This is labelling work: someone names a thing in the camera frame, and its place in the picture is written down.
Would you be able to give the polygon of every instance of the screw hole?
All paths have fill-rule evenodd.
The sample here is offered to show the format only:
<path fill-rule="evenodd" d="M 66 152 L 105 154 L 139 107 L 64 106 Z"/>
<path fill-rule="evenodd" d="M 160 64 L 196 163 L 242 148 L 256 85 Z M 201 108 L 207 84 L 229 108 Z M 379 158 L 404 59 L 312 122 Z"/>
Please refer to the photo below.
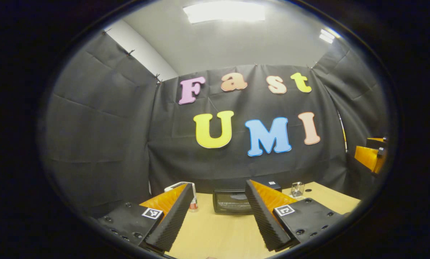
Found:
<path fill-rule="evenodd" d="M 140 233 L 137 233 L 137 232 L 133 233 L 133 236 L 136 237 L 136 238 L 143 238 L 143 236 Z"/>

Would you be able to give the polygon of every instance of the letter m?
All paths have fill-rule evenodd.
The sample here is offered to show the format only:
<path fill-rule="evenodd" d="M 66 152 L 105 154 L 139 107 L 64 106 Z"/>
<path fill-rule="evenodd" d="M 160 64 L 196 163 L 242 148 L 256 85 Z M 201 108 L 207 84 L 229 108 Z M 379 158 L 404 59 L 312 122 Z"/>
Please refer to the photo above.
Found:
<path fill-rule="evenodd" d="M 276 153 L 287 152 L 292 149 L 289 144 L 289 139 L 287 138 L 287 118 L 278 117 L 275 118 L 273 124 L 271 125 L 271 130 L 265 128 L 260 120 L 249 120 L 245 122 L 245 126 L 250 131 L 250 146 L 251 149 L 248 151 L 248 155 L 260 156 L 263 154 L 263 150 L 260 149 L 260 143 L 263 145 L 266 153 L 271 153 L 273 149 L 274 142 L 276 146 L 274 151 Z"/>

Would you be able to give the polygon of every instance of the wooden table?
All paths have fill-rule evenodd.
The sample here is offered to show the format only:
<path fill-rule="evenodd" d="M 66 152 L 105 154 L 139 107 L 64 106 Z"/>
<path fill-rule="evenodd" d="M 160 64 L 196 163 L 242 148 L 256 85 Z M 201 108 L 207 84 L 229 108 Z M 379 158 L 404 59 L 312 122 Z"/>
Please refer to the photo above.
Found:
<path fill-rule="evenodd" d="M 305 189 L 312 191 L 304 192 L 304 197 L 340 214 L 351 212 L 360 201 L 316 182 L 305 184 Z M 289 195 L 290 188 L 282 193 Z M 166 254 L 178 259 L 264 259 L 278 253 L 266 249 L 253 215 L 215 214 L 211 194 L 197 193 L 197 203 L 197 212 L 188 210 L 172 249 Z"/>

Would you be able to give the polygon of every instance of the black fabric backdrop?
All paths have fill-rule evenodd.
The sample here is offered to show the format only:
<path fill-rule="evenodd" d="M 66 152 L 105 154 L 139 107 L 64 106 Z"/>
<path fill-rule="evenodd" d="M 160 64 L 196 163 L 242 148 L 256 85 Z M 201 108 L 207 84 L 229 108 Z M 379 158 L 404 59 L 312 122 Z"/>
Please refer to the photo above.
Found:
<path fill-rule="evenodd" d="M 347 154 L 337 110 L 348 141 L 348 156 L 365 138 L 386 133 L 381 84 L 358 54 L 335 41 L 313 69 L 289 65 L 241 65 L 196 72 L 156 86 L 154 76 L 126 55 L 107 34 L 92 39 L 61 72 L 45 116 L 45 152 L 49 173 L 73 204 L 90 214 L 107 213 L 123 200 L 141 202 L 175 182 L 195 182 L 198 192 L 243 188 L 246 179 L 266 176 L 284 188 L 315 181 L 362 198 L 374 179 Z M 238 72 L 248 86 L 224 92 L 223 75 Z M 310 93 L 290 78 L 307 77 Z M 179 105 L 180 82 L 203 76 L 194 103 Z M 267 76 L 280 76 L 287 92 L 273 94 Z M 210 135 L 221 134 L 216 114 L 232 110 L 233 137 L 220 149 L 196 142 L 194 116 L 210 113 Z M 321 141 L 304 144 L 298 115 L 314 113 Z M 286 117 L 292 150 L 249 157 L 250 133 L 245 122 L 259 119 L 269 130 Z"/>

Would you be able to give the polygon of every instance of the foam letter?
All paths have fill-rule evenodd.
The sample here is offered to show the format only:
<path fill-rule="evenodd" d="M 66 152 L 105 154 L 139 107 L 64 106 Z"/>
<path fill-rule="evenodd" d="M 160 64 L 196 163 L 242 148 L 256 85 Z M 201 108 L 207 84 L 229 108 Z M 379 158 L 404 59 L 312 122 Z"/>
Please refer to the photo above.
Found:
<path fill-rule="evenodd" d="M 239 73 L 224 75 L 221 80 L 224 81 L 221 84 L 223 91 L 233 91 L 234 89 L 244 89 L 247 87 L 247 83 L 244 82 L 243 76 Z"/>
<path fill-rule="evenodd" d="M 304 140 L 306 145 L 316 144 L 321 141 L 321 138 L 317 136 L 313 118 L 314 113 L 311 112 L 299 114 L 299 119 L 303 121 L 304 133 L 306 134 L 306 139 Z"/>
<path fill-rule="evenodd" d="M 274 141 L 276 146 L 274 151 L 276 153 L 287 152 L 292 149 L 287 138 L 287 118 L 278 117 L 275 118 L 271 125 L 271 130 L 265 128 L 260 120 L 249 120 L 245 122 L 245 126 L 250 130 L 250 146 L 251 149 L 247 154 L 251 157 L 260 156 L 263 154 L 263 150 L 260 149 L 260 142 L 263 145 L 266 153 L 270 153 L 273 149 Z"/>
<path fill-rule="evenodd" d="M 287 92 L 287 87 L 282 83 L 284 80 L 282 80 L 280 77 L 266 77 L 266 82 L 269 84 L 269 90 L 274 94 L 285 94 Z"/>
<path fill-rule="evenodd" d="M 198 77 L 193 79 L 188 79 L 181 81 L 182 85 L 182 98 L 178 102 L 179 104 L 192 103 L 196 100 L 196 98 L 192 95 L 194 92 L 195 95 L 198 95 L 201 90 L 200 83 L 205 83 L 204 77 Z"/>
<path fill-rule="evenodd" d="M 300 91 L 304 93 L 311 92 L 311 87 L 306 86 L 306 84 L 304 83 L 305 81 L 308 80 L 306 77 L 303 77 L 300 73 L 295 73 L 291 75 L 290 78 L 295 80 L 295 83 L 297 84 L 297 87 Z"/>
<path fill-rule="evenodd" d="M 199 145 L 207 149 L 217 149 L 225 146 L 231 141 L 231 117 L 234 112 L 231 110 L 224 110 L 217 113 L 217 117 L 221 119 L 221 136 L 212 138 L 210 136 L 210 120 L 212 115 L 210 113 L 199 114 L 194 116 L 196 122 L 196 140 Z"/>

